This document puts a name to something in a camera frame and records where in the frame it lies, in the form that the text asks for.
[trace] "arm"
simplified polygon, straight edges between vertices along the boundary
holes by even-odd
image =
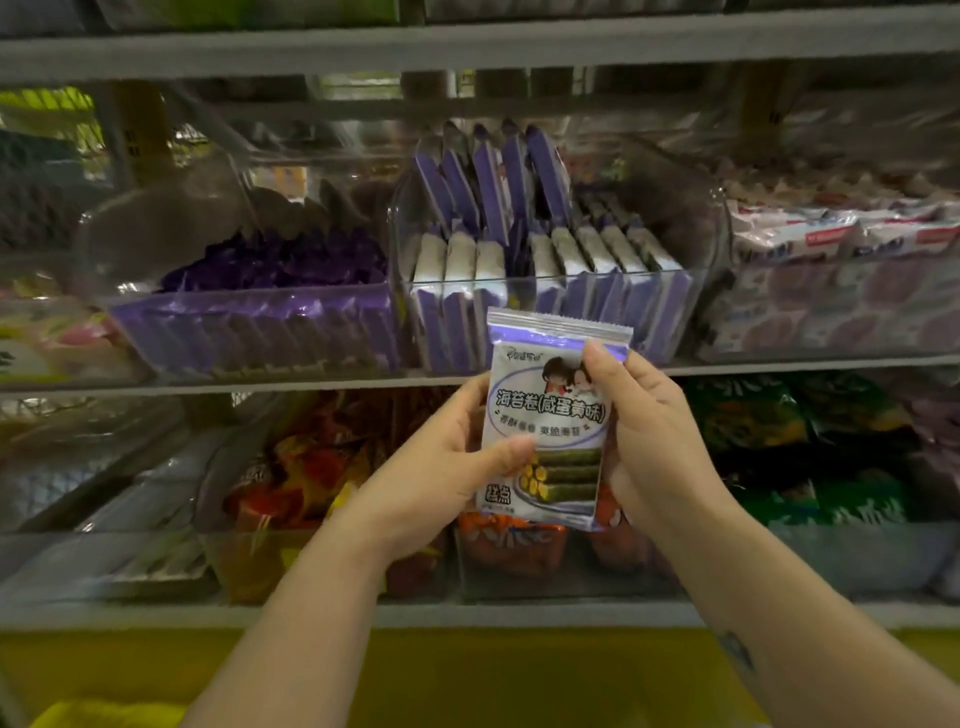
[[[683,391],[635,354],[584,360],[617,410],[611,487],[778,728],[960,725],[960,690],[733,499]]]
[[[522,466],[536,446],[528,435],[467,452],[487,386],[479,376],[461,387],[324,523],[182,728],[347,724],[387,567],[430,543],[478,488]]]

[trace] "forearm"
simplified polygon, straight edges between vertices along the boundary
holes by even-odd
[[[383,568],[337,537],[310,542],[182,726],[347,724]]]
[[[778,728],[960,725],[956,686],[735,503],[693,507],[658,541]]]

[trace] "right hand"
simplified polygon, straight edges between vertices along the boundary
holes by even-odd
[[[704,508],[738,508],[673,379],[634,352],[621,364],[596,341],[584,346],[583,360],[615,408],[604,472],[637,527],[659,541]]]

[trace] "hand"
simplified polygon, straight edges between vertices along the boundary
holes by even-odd
[[[675,381],[633,352],[621,364],[595,341],[584,346],[583,358],[616,415],[604,471],[644,533],[659,541],[658,533],[683,525],[693,509],[736,506]]]
[[[331,517],[329,526],[346,538],[352,533],[366,540],[386,568],[433,541],[480,488],[521,468],[537,447],[533,435],[468,451],[480,441],[484,410],[475,415],[486,406],[489,385],[485,374],[458,389]]]

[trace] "seaweed roll package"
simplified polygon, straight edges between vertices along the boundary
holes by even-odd
[[[481,491],[477,509],[592,529],[611,404],[581,352],[597,339],[623,361],[633,329],[506,308],[491,308],[487,327],[493,362],[483,445],[532,434],[537,450],[519,473]]]

